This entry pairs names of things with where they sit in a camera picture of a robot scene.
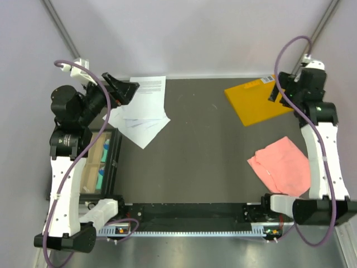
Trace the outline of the printed paper sheet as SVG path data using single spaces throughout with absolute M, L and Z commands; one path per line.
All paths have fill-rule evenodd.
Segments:
M 123 107 L 124 119 L 163 119 L 165 116 L 165 76 L 131 77 L 139 83 L 130 104 Z

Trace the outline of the yellow plastic folder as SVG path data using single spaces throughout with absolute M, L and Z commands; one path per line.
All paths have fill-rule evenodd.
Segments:
M 247 127 L 293 111 L 279 102 L 280 94 L 275 102 L 269 100 L 274 86 L 275 76 L 269 75 L 225 89 L 224 94 Z

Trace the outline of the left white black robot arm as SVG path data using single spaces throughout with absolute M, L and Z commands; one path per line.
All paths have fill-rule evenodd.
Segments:
M 89 125 L 103 108 L 111 111 L 130 104 L 139 84 L 120 81 L 109 73 L 98 78 L 89 70 L 89 61 L 82 58 L 54 64 L 77 79 L 86 93 L 63 85 L 51 94 L 55 128 L 50 137 L 50 207 L 43 231 L 33 244 L 44 250 L 89 253 L 97 232 L 110 219 L 121 221 L 127 213 L 118 198 L 101 198 L 84 216 L 79 215 L 82 173 L 88 152 L 98 140 Z

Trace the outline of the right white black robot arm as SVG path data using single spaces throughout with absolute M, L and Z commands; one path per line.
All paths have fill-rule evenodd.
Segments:
M 284 194 L 262 197 L 260 214 L 267 221 L 282 214 L 299 225 L 328 226 L 334 220 L 339 226 L 356 215 L 356 201 L 350 199 L 340 169 L 336 107 L 323 100 L 326 78 L 324 64 L 307 55 L 302 59 L 299 74 L 278 74 L 286 95 L 280 103 L 300 109 L 294 115 L 307 148 L 311 186 L 308 199 Z

